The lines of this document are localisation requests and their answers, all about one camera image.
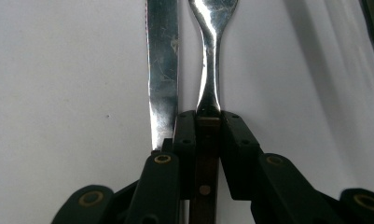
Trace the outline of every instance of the black plastic part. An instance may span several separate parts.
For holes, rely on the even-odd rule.
[[[125,223],[177,223],[179,189],[177,156],[171,152],[151,155],[146,160]]]
[[[174,128],[173,153],[180,159],[181,199],[193,197],[195,182],[196,132],[195,111],[177,116]]]
[[[162,152],[172,152],[173,151],[173,139],[172,138],[165,138],[162,144]]]
[[[105,224],[121,224],[125,222],[137,184],[138,181],[135,181],[114,194],[114,200],[111,203]]]
[[[355,223],[374,224],[374,193],[366,189],[346,189],[340,195],[340,202],[355,217]]]
[[[290,160],[264,154],[258,162],[257,177],[279,223],[344,223]]]
[[[220,157],[232,199],[252,199],[257,158],[262,149],[242,118],[222,111]]]
[[[52,224],[101,224],[113,200],[113,191],[103,186],[87,186],[76,191],[59,210]]]

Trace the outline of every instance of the white surface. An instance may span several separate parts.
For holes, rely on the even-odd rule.
[[[180,111],[201,38],[180,0]],[[357,0],[239,2],[223,108],[319,190],[374,190],[374,54]],[[0,224],[50,223],[77,189],[119,190],[150,149],[145,1],[0,1]],[[252,223],[221,173],[217,223]]]

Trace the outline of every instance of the knife blade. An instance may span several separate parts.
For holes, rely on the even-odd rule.
[[[152,149],[173,137],[178,107],[178,1],[146,0]]]

